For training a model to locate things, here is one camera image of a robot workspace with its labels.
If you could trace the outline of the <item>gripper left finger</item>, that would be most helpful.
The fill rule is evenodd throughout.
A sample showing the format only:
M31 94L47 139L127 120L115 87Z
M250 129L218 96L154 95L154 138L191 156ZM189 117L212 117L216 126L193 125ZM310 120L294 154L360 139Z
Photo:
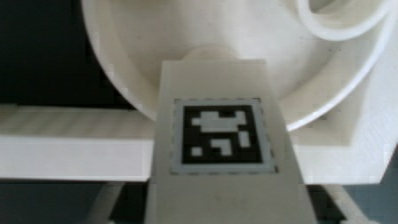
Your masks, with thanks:
M145 224L147 182L109 182L95 198L83 224Z

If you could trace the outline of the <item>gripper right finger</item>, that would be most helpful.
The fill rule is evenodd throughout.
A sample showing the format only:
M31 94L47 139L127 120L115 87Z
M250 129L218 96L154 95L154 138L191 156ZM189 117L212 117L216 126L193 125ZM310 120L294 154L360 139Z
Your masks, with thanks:
M317 224L381 224L360 208L342 185L308 185Z

